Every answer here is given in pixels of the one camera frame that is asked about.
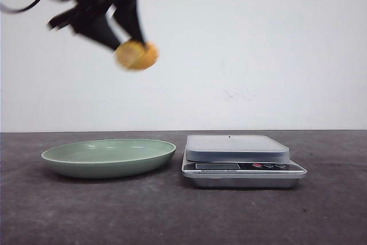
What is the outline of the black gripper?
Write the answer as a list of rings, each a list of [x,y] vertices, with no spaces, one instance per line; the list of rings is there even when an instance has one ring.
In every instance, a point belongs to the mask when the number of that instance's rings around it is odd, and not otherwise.
[[[74,8],[53,17],[49,21],[49,26],[52,29],[56,27],[63,28],[69,25],[78,15],[85,14],[87,19],[79,18],[75,21],[75,32],[114,51],[120,45],[120,41],[111,30],[105,15],[100,15],[106,13],[108,8],[114,5],[114,20],[130,35],[132,40],[143,45],[146,43],[140,28],[137,0],[75,1],[76,6]]]

